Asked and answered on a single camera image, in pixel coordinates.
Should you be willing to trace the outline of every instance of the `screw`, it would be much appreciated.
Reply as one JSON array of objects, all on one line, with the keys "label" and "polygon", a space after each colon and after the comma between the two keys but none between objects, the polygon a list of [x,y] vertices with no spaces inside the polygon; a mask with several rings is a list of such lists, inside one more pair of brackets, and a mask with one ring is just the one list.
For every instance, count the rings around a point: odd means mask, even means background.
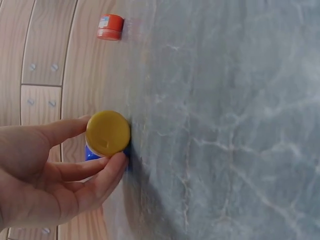
[{"label": "screw", "polygon": [[51,71],[56,72],[58,70],[58,65],[57,64],[52,64],[51,65]]},{"label": "screw", "polygon": [[37,66],[34,63],[32,63],[32,64],[30,64],[29,69],[30,69],[30,71],[34,71],[34,70],[36,70],[36,67]]},{"label": "screw", "polygon": [[27,101],[26,101],[28,104],[30,104],[31,106],[33,106],[35,104],[35,100],[29,98]]},{"label": "screw", "polygon": [[56,101],[49,101],[48,102],[49,103],[49,106],[51,106],[51,107],[55,107],[56,106]]},{"label": "screw", "polygon": [[50,233],[50,229],[45,227],[45,228],[42,228],[42,233],[43,234],[49,234]]}]

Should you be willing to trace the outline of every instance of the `red container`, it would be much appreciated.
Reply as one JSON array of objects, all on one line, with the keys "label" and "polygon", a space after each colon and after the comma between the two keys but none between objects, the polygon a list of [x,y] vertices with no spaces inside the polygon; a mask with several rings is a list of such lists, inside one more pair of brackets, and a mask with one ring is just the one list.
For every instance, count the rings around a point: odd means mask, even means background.
[{"label": "red container", "polygon": [[118,41],[121,39],[124,19],[118,15],[105,14],[101,17],[97,37],[102,40]]}]

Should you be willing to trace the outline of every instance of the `blue container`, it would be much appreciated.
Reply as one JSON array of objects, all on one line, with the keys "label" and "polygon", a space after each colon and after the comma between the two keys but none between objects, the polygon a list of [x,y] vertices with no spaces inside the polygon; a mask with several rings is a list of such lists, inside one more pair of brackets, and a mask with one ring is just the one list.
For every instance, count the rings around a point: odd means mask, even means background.
[{"label": "blue container", "polygon": [[[126,171],[131,172],[132,170],[132,165],[131,165],[131,161],[130,161],[130,145],[128,145],[124,150],[123,153],[129,158],[129,164],[128,167],[126,168]],[[90,160],[95,160],[95,159],[100,159],[101,156],[98,156],[96,154],[94,154],[87,145],[85,145],[85,149],[84,149],[84,154],[85,154],[85,160],[86,161],[90,161]]]}]

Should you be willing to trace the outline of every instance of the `gray marble surface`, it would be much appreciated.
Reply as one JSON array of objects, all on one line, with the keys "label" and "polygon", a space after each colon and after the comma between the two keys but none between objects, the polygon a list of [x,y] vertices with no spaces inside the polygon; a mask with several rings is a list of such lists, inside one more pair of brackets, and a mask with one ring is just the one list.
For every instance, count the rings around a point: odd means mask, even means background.
[{"label": "gray marble surface", "polygon": [[122,0],[110,240],[320,239],[320,1]]}]

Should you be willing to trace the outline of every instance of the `finger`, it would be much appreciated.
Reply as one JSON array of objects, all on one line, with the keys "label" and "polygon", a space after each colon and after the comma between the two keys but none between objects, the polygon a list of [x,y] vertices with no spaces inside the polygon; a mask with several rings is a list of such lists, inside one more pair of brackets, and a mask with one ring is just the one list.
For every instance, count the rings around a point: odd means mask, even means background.
[{"label": "finger", "polygon": [[78,136],[86,131],[90,116],[76,119],[65,119],[41,125],[38,129],[48,139],[51,147],[63,143],[65,140]]},{"label": "finger", "polygon": [[79,212],[89,209],[100,202],[124,166],[128,164],[126,155],[115,154],[94,178],[85,182],[85,187],[75,192],[79,204]]},{"label": "finger", "polygon": [[108,158],[102,157],[79,163],[54,163],[54,166],[59,170],[62,181],[73,182],[96,175],[105,168],[108,161]]},{"label": "finger", "polygon": [[92,209],[90,210],[94,210],[99,208],[104,201],[112,194],[112,192],[116,189],[116,187],[118,186],[119,182],[121,181],[125,170],[126,170],[126,165],[123,165],[122,169],[119,171],[118,175],[116,176],[116,178],[114,179],[114,181],[111,183],[109,189],[106,191],[105,195],[99,200],[99,202],[97,202],[94,206],[92,206]]},{"label": "finger", "polygon": [[63,186],[75,193],[85,187],[85,183],[81,181],[64,182]]}]

